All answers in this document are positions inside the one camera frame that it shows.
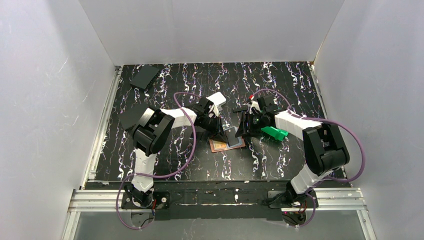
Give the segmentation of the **gold credit card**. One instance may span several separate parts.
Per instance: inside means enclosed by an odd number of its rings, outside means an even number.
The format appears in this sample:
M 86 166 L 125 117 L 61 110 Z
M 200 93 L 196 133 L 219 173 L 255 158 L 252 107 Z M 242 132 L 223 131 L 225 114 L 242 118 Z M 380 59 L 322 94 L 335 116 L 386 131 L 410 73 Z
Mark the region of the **gold credit card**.
M 214 141 L 210 142 L 212 152 L 225 151 L 227 149 L 227 144 L 225 142 Z

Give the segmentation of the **tan leather card holder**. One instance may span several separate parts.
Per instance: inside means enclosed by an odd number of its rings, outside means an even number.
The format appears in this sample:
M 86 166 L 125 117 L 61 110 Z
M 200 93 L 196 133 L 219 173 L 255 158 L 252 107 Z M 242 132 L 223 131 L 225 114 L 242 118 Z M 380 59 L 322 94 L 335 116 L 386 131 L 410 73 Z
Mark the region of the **tan leather card holder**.
M 238 148 L 244 148 L 246 146 L 244 139 L 241 136 L 235 137 L 237 130 L 238 129 L 234 126 L 224 130 L 228 142 L 221 142 L 210 139 L 209 144 L 211 152 L 217 153 Z

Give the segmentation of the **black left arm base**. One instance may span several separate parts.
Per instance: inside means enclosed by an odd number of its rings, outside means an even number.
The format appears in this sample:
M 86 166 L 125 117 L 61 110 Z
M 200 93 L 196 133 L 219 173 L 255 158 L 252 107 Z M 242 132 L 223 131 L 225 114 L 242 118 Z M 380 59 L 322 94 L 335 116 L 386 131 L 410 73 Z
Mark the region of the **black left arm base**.
M 122 209 L 150 209 L 162 210 L 170 206 L 171 196 L 166 191 L 154 191 L 153 188 L 147 192 L 136 189 L 133 185 L 125 185 L 123 188 Z

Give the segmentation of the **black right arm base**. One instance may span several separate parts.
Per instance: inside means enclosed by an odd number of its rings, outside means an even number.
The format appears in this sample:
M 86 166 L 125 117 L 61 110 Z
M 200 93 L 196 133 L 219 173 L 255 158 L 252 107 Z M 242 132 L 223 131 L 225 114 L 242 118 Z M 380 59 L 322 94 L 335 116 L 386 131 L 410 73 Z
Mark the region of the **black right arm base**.
M 314 190 L 308 193 L 296 194 L 295 196 L 286 195 L 285 190 L 270 190 L 260 203 L 271 209 L 294 208 L 300 211 L 313 208 L 314 205 L 316 208 L 319 206 L 318 197 Z

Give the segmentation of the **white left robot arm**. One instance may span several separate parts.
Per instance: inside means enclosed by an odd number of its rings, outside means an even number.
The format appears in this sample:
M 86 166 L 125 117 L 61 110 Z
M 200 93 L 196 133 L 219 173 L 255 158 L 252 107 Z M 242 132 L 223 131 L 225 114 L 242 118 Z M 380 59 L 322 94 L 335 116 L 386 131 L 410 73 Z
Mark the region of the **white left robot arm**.
M 197 103 L 176 109 L 161 109 L 141 104 L 133 111 L 139 115 L 132 126 L 126 127 L 135 148 L 135 176 L 131 184 L 136 190 L 146 193 L 154 185 L 152 177 L 157 153 L 165 146 L 172 129 L 200 127 L 210 138 L 227 142 L 219 107 L 227 99 L 217 92 L 201 97 Z

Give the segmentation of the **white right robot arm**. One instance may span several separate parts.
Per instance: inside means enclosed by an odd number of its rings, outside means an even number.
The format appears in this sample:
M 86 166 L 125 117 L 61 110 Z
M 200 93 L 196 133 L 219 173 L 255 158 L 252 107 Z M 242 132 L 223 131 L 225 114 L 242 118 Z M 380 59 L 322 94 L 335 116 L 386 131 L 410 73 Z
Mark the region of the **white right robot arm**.
M 241 115 L 236 137 L 266 133 L 281 141 L 284 131 L 303 142 L 305 165 L 286 185 L 285 199 L 305 196 L 309 189 L 350 160 L 339 127 L 306 119 L 292 110 L 283 110 L 271 95 L 247 100 L 248 109 Z

